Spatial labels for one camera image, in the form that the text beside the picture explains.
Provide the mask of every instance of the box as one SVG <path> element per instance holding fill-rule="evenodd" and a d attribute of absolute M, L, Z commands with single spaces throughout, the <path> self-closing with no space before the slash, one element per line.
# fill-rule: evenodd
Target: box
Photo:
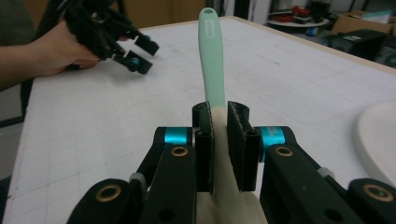
<path fill-rule="evenodd" d="M 370 29 L 382 32 L 388 35 L 392 34 L 392 24 L 385 24 L 376 21 L 364 21 L 361 16 L 364 14 L 362 11 L 348 12 L 340 15 L 332 28 L 332 35 L 338 33 L 347 33 L 359 29 Z"/>
<path fill-rule="evenodd" d="M 386 38 L 387 34 L 385 33 L 360 29 L 335 35 L 330 39 L 329 47 L 373 61 Z"/>
<path fill-rule="evenodd" d="M 396 17 L 390 17 L 389 24 L 393 26 L 393 35 L 396 36 Z"/>

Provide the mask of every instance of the floor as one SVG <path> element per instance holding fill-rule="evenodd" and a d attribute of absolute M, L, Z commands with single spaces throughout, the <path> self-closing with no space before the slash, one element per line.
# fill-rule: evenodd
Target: floor
<path fill-rule="evenodd" d="M 23 124 L 0 129 L 0 179 L 12 175 Z"/>

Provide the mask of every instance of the person's hand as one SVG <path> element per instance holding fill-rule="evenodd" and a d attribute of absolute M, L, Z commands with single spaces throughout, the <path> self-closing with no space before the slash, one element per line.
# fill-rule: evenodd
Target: person's hand
<path fill-rule="evenodd" d="M 36 59 L 37 76 L 58 74 L 71 63 L 79 65 L 80 68 L 91 68 L 99 61 L 96 55 L 78 43 L 77 38 L 69 32 L 65 21 L 61 21 L 28 46 L 32 57 Z"/>

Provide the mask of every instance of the white table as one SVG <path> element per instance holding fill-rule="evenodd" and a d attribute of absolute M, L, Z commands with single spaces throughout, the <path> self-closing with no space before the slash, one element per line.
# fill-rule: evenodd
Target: white table
<path fill-rule="evenodd" d="M 364 108 L 396 99 L 395 70 L 236 18 L 221 29 L 226 99 L 247 105 L 254 126 L 290 126 L 342 186 L 368 176 L 351 130 Z M 108 60 L 38 78 L 5 223 L 65 223 L 93 184 L 135 172 L 157 127 L 191 126 L 205 100 L 197 32 L 196 21 L 145 30 L 155 57 L 124 43 L 154 63 L 145 76 Z"/>

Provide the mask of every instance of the robotic hand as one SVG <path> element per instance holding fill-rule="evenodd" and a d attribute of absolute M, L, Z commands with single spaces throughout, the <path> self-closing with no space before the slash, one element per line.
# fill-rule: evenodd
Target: robotic hand
<path fill-rule="evenodd" d="M 157 128 L 129 182 L 95 184 L 67 223 L 395 223 L 394 187 L 364 178 L 343 189 L 289 127 L 252 127 L 248 115 L 247 106 L 228 103 L 223 150 L 217 114 L 208 102 L 195 105 L 191 127 Z M 251 192 L 259 161 L 260 200 Z"/>
<path fill-rule="evenodd" d="M 135 39 L 138 47 L 154 55 L 159 46 L 141 34 L 122 14 L 109 8 L 114 0 L 63 0 L 57 10 L 64 11 L 64 19 L 78 42 L 85 45 L 101 60 L 112 58 L 130 71 L 146 74 L 152 63 L 131 50 L 126 53 L 117 43 L 120 37 Z"/>

